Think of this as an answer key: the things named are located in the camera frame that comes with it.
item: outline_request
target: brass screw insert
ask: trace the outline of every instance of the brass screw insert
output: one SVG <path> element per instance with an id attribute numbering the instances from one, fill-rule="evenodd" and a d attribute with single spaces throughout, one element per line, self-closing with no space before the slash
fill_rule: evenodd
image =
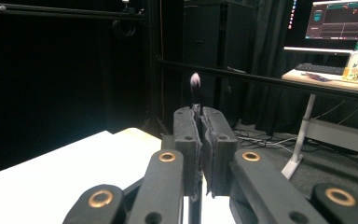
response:
<path id="1" fill-rule="evenodd" d="M 175 154 L 171 152 L 161 153 L 158 157 L 161 161 L 174 161 L 176 159 Z"/>
<path id="2" fill-rule="evenodd" d="M 260 156 L 255 152 L 244 152 L 242 156 L 247 161 L 260 161 Z"/>
<path id="3" fill-rule="evenodd" d="M 342 206 L 354 206 L 356 204 L 356 200 L 354 200 L 353 196 L 343 189 L 327 189 L 325 194 L 328 199 Z M 338 198 L 337 194 L 342 195 L 345 199 Z"/>
<path id="4" fill-rule="evenodd" d="M 102 200 L 102 201 L 95 200 L 95 198 L 97 196 L 103 195 L 103 194 L 106 196 L 106 198 L 104 200 Z M 113 193 L 107 189 L 101 189 L 101 190 L 98 190 L 97 192 L 93 193 L 91 195 L 91 197 L 89 197 L 89 206 L 96 207 L 96 208 L 104 207 L 105 205 L 112 202 L 112 200 L 113 200 Z"/>

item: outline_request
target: cable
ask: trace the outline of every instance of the cable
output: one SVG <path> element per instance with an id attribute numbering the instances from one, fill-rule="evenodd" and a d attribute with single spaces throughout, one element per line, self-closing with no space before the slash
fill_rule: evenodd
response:
<path id="1" fill-rule="evenodd" d="M 338 124 L 341 124 L 342 122 L 344 122 L 345 120 L 349 119 L 350 117 L 352 117 L 356 112 L 358 111 L 358 108 L 353 111 L 351 114 L 349 114 L 344 120 L 342 120 L 341 122 L 339 122 Z"/>
<path id="2" fill-rule="evenodd" d="M 275 142 L 267 142 L 266 141 L 267 139 L 256 139 L 256 138 L 240 137 L 240 136 L 238 138 L 243 139 L 243 140 L 252 140 L 252 141 L 256 141 L 256 142 L 265 142 L 264 145 L 278 145 L 280 143 L 284 143 L 284 142 L 287 142 L 287 141 L 291 141 L 293 139 L 297 139 L 297 137 L 292 137 L 292 138 L 284 139 L 282 141 L 279 141 L 279 142 L 275 143 Z"/>
<path id="3" fill-rule="evenodd" d="M 322 115 L 319 115 L 319 116 L 315 117 L 314 119 L 318 119 L 320 117 L 323 117 L 326 114 L 329 114 L 330 112 L 332 112 L 333 110 L 337 109 L 337 107 L 341 106 L 344 103 L 345 103 L 345 100 L 341 101 L 341 103 L 339 103 L 338 105 L 334 106 L 332 109 L 328 110 L 327 112 L 322 113 Z"/>
<path id="4" fill-rule="evenodd" d="M 289 152 L 291 152 L 291 153 L 293 153 L 293 151 L 292 150 L 290 150 L 289 148 L 287 148 L 287 147 L 284 147 L 284 146 L 281 146 L 281 145 L 278 145 L 277 144 L 277 146 L 278 147 L 281 147 L 281 148 L 283 148 L 283 149 L 285 149 L 285 150 L 287 150 L 287 151 L 289 151 Z"/>
<path id="5" fill-rule="evenodd" d="M 247 133 L 246 131 L 243 131 L 243 130 L 234 130 L 234 131 L 232 131 L 232 132 L 234 132 L 234 134 L 236 134 L 237 136 L 238 136 L 238 135 L 239 135 L 239 136 L 244 136 L 243 133 L 246 133 L 246 137 L 249 137 L 249 136 L 250 136 L 249 133 Z"/>
<path id="6" fill-rule="evenodd" d="M 343 157 L 346 157 L 352 161 L 356 161 L 358 162 L 358 159 L 355 159 L 354 157 L 350 156 L 350 155 L 347 155 L 343 152 L 340 152 L 339 150 L 336 150 L 336 149 L 333 149 L 331 147 L 327 147 L 327 146 L 324 146 L 324 145 L 320 145 L 321 146 L 321 149 L 324 150 L 324 151 L 327 151 L 327 152 L 331 152 L 331 153 L 337 153 L 338 155 L 341 155 Z"/>
<path id="7" fill-rule="evenodd" d="M 239 129 L 239 128 L 234 128 L 233 130 L 234 131 L 244 131 L 244 132 L 249 132 L 249 133 L 259 133 L 259 135 L 266 135 L 265 133 L 260 132 L 260 131 L 244 130 L 244 129 Z"/>
<path id="8" fill-rule="evenodd" d="M 161 59 L 164 60 L 164 39 L 162 38 L 162 0 L 159 1 L 159 33 L 161 42 Z M 161 116 L 164 121 L 165 105 L 164 105 L 164 69 L 161 70 Z"/>
<path id="9" fill-rule="evenodd" d="M 301 149 L 302 152 L 309 152 L 309 153 L 315 152 L 315 151 L 319 151 L 319 150 L 321 150 L 321 149 L 320 149 L 320 148 L 315 148 L 315 149 L 313 149 L 313 150 L 304 150 L 304 149 Z"/>
<path id="10" fill-rule="evenodd" d="M 250 142 L 251 145 L 247 145 L 247 146 L 244 146 L 243 144 L 241 144 L 243 147 L 250 147 L 250 146 L 253 146 L 253 145 L 258 145 L 259 142 L 264 142 L 265 140 L 260 140 L 260 139 L 254 139 L 254 138 L 249 138 L 249 137 L 241 137 L 241 136 L 237 136 L 238 139 L 241 139 L 242 142 L 244 141 L 247 141 L 247 142 Z"/>
<path id="11" fill-rule="evenodd" d="M 253 143 L 253 142 L 249 142 L 249 141 L 245 141 L 245 140 L 242 140 L 241 141 L 241 146 L 242 147 L 251 147 L 251 146 L 254 146 L 254 145 L 256 145 L 256 143 Z"/>

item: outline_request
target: white tabletop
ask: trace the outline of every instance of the white tabletop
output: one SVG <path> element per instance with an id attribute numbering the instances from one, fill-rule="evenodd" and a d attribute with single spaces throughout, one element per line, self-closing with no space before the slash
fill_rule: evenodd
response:
<path id="1" fill-rule="evenodd" d="M 310 77 L 307 77 L 304 74 L 305 74 L 304 71 L 299 71 L 299 70 L 293 69 L 293 70 L 287 72 L 286 74 L 284 74 L 282 76 L 282 79 L 304 82 L 304 83 L 309 83 L 309 84 L 314 84 L 314 85 L 319 85 L 319 86 L 337 87 L 337 88 L 341 88 L 343 90 L 358 91 L 358 80 L 352 81 L 352 82 L 343 81 L 341 76 L 312 72 L 312 74 L 316 74 L 321 77 L 325 77 L 325 78 L 332 80 L 332 81 L 322 82 L 322 81 L 318 81 L 318 80 L 312 79 Z"/>
<path id="2" fill-rule="evenodd" d="M 101 132 L 1 171 L 0 223 L 62 223 L 85 190 L 101 184 L 125 189 L 142 178 L 160 145 L 135 128 Z M 228 198 L 204 197 L 202 223 L 235 223 Z"/>

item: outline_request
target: black wall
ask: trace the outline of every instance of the black wall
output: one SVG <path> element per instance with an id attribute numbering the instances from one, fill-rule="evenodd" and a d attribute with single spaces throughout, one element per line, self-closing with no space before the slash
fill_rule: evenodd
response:
<path id="1" fill-rule="evenodd" d="M 184 63 L 221 69 L 234 68 L 250 73 L 255 43 L 256 7 L 222 1 L 185 3 Z M 189 79 L 197 71 L 183 73 L 183 100 L 191 105 Z M 200 98 L 203 106 L 225 114 L 230 125 L 242 114 L 247 84 L 236 79 L 199 72 Z"/>
<path id="2" fill-rule="evenodd" d="M 121 7 L 107 1 L 37 4 Z M 94 133 L 142 127 L 144 46 L 137 26 L 133 38 L 120 40 L 111 21 L 0 15 L 0 170 Z"/>

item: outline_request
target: bolt hole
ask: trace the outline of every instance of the bolt hole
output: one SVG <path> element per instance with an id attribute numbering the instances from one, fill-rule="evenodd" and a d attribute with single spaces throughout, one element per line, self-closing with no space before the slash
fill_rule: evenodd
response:
<path id="1" fill-rule="evenodd" d="M 348 197 L 345 196 L 344 194 L 340 193 L 340 192 L 333 192 L 332 194 L 333 194 L 334 197 L 336 197 L 339 200 L 342 200 L 342 201 L 347 201 L 348 200 Z"/>
<path id="2" fill-rule="evenodd" d="M 170 160 L 170 159 L 172 159 L 172 155 L 170 155 L 170 154 L 164 154 L 164 155 L 162 155 L 162 159 L 164 159 L 164 160 Z"/>
<path id="3" fill-rule="evenodd" d="M 307 224 L 308 218 L 299 212 L 291 212 L 289 214 L 290 219 L 297 224 Z"/>
<path id="4" fill-rule="evenodd" d="M 257 156 L 255 154 L 246 154 L 246 158 L 249 158 L 249 159 L 256 159 Z"/>
<path id="5" fill-rule="evenodd" d="M 159 213 L 152 212 L 149 213 L 145 218 L 146 224 L 159 224 L 161 223 L 162 216 Z"/>
<path id="6" fill-rule="evenodd" d="M 107 194 L 101 193 L 101 194 L 98 194 L 98 195 L 96 195 L 96 196 L 94 197 L 94 201 L 100 203 L 100 202 L 106 201 L 107 198 L 108 198 L 108 195 L 107 195 Z"/>

